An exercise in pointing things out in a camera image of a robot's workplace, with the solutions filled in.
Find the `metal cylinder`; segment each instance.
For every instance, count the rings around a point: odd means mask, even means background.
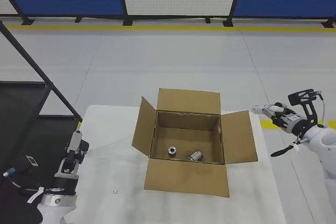
[[[188,156],[188,160],[191,162],[197,162],[203,159],[203,154],[201,151],[195,151],[192,155]]]
[[[175,157],[177,154],[177,149],[174,146],[168,148],[168,155],[169,157]]]

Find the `open cardboard box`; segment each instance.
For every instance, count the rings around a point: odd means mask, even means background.
[[[150,158],[144,189],[229,197],[225,165],[258,156],[249,112],[220,113],[216,92],[160,88],[157,110],[142,97],[132,146]],[[202,161],[188,161],[196,150]]]

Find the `gray floor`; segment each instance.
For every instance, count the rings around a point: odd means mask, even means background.
[[[155,105],[160,87],[220,92],[223,110],[288,103],[288,94],[315,88],[326,120],[336,120],[336,34],[12,32],[82,116],[92,104],[138,106],[141,96]],[[1,34],[0,80],[40,80]],[[41,113],[69,111],[50,95]],[[293,140],[277,130],[264,135],[270,153]],[[315,155],[303,150],[271,162],[288,223],[336,224]]]

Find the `black post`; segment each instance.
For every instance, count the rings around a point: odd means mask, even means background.
[[[81,19],[82,19],[81,16],[77,16],[74,22],[78,24],[79,22],[81,22]]]
[[[234,12],[235,12],[236,5],[237,5],[237,0],[233,0],[233,2],[231,3],[231,8],[230,8],[229,16],[226,19],[226,21],[223,21],[223,25],[225,27],[233,27],[234,26],[233,22],[232,22],[232,19],[234,17]]]
[[[127,5],[125,4],[125,0],[120,0],[122,5],[122,12],[124,16],[122,26],[132,26],[133,20],[131,20],[128,16]]]
[[[329,18],[326,22],[322,22],[321,24],[325,27],[325,28],[334,28],[333,23],[336,23],[336,14],[334,17]]]
[[[27,53],[27,51],[21,46],[21,44],[15,39],[15,37],[10,33],[10,31],[4,26],[0,20],[0,32],[6,37],[6,39],[12,44],[12,46],[21,54],[21,56],[31,65],[37,74],[46,82],[47,85],[51,86],[52,91],[60,98],[60,100],[66,105],[66,107],[72,112],[72,114],[82,122],[81,116],[76,112],[73,106],[66,100],[62,93],[57,89],[54,83],[47,77],[47,75],[42,71],[42,69],[36,64],[33,58]]]
[[[15,9],[15,11],[17,12],[18,16],[20,16],[20,18],[22,19],[22,25],[31,25],[34,20],[29,19],[19,8],[19,6],[16,4],[15,0],[9,0],[9,2],[11,3],[12,7]]]
[[[206,17],[206,23],[207,23],[207,24],[210,24],[210,23],[211,23],[211,19],[210,19],[209,16]]]

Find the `white table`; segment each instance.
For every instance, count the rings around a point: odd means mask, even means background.
[[[143,190],[148,158],[130,146],[139,108],[88,107],[90,144],[80,166],[77,209],[67,222],[286,223],[257,115],[250,114],[259,161],[227,165],[230,198]]]

